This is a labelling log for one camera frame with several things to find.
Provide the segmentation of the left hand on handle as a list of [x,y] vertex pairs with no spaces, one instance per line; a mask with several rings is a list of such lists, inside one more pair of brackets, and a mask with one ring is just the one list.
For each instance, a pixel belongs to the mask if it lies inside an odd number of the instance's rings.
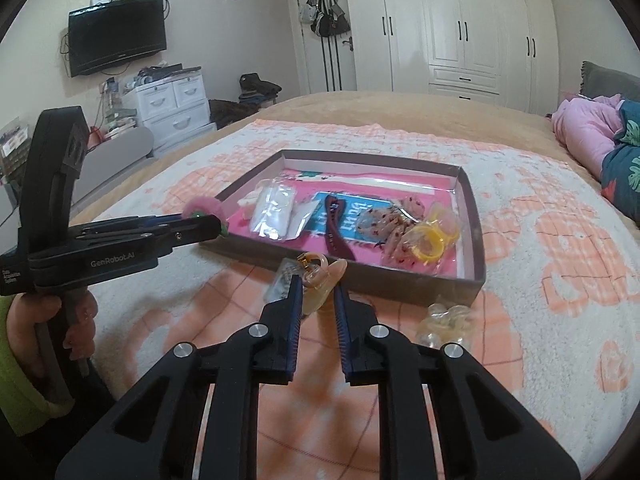
[[49,331],[53,348],[60,349],[71,360],[93,356],[98,304],[91,292],[84,292],[75,302],[75,321],[65,315],[58,296],[18,294],[6,315],[6,339],[17,363],[27,375],[43,378],[47,374],[38,330]]

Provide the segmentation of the green sleeve forearm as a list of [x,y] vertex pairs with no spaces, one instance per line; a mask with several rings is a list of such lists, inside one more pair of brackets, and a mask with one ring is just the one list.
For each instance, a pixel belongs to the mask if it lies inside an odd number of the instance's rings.
[[13,296],[1,298],[1,411],[10,434],[23,437],[42,427],[50,419],[67,415],[74,401],[50,402],[30,382],[18,365],[9,345],[6,318]]

